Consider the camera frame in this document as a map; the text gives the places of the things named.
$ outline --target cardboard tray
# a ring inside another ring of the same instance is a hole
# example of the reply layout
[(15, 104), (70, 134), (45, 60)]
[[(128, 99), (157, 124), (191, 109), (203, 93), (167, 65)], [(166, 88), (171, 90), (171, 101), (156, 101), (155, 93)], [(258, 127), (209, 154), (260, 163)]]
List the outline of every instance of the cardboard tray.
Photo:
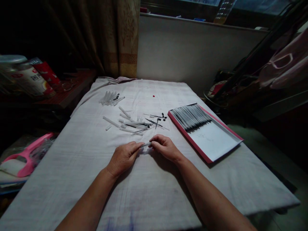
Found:
[(204, 160), (207, 163), (213, 163), (215, 160), (235, 148), (243, 141), (243, 139), (207, 110), (204, 108), (202, 109), (212, 118), (212, 122), (189, 133), (185, 131), (170, 111), (168, 112), (168, 116)]

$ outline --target curtain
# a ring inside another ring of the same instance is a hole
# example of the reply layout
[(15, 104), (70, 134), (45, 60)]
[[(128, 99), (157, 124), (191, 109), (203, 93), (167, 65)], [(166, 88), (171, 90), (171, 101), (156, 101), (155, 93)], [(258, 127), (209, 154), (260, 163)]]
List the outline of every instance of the curtain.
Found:
[(135, 78), (140, 0), (44, 0), (78, 67)]

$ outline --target pink lint roller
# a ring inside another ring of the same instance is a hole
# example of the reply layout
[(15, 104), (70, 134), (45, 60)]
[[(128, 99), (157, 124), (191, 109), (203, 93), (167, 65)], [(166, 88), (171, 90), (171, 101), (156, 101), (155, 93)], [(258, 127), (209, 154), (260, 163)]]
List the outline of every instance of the pink lint roller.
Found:
[[(13, 154), (6, 158), (2, 164), (0, 165), (0, 170), (12, 174), (17, 177), (25, 177), (30, 175), (34, 171), (34, 162), (30, 158), (30, 154), (39, 147), (45, 139), (50, 139), (54, 134), (47, 133), (42, 137), (38, 138), (32, 144), (30, 144), (23, 152), (18, 154)], [(17, 160), (18, 156), (24, 157), (27, 162), (24, 163), (22, 161)]]

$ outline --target table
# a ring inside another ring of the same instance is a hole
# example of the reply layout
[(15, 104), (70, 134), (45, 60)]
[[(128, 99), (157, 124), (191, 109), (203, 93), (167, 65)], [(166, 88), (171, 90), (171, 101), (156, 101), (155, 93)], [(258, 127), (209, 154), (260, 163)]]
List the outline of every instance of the table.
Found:
[[(125, 96), (116, 107), (98, 101), (106, 91)], [(209, 168), (170, 118), (170, 129), (151, 129), (131, 136), (109, 125), (120, 118), (121, 106), (132, 118), (143, 113), (199, 103), (214, 114), (185, 83), (135, 80), (110, 85), (97, 79), (70, 121), (0, 220), (0, 230), (54, 230), (112, 157), (115, 148), (155, 133), (169, 136), (177, 148), (244, 215), (298, 205), (299, 200), (241, 143)], [(170, 161), (144, 149), (134, 166), (116, 182), (97, 230), (182, 230), (201, 226), (179, 171)]]

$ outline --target black pole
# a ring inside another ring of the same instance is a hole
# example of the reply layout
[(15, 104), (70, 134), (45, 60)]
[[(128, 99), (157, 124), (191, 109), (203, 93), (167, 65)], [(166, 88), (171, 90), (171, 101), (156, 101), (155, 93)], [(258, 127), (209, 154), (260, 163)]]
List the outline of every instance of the black pole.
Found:
[(286, 33), (293, 26), (296, 21), (300, 19), (302, 13), (307, 10), (308, 1), (299, 1), (296, 6), (282, 16), (276, 23), (276, 26), (268, 33), (258, 47), (250, 54), (250, 56), (242, 63), (241, 67), (235, 74), (225, 83), (225, 85), (214, 95), (213, 100), (218, 99), (224, 92), (232, 89), (233, 85), (245, 74), (250, 65), (257, 61), (262, 54), (284, 33)]

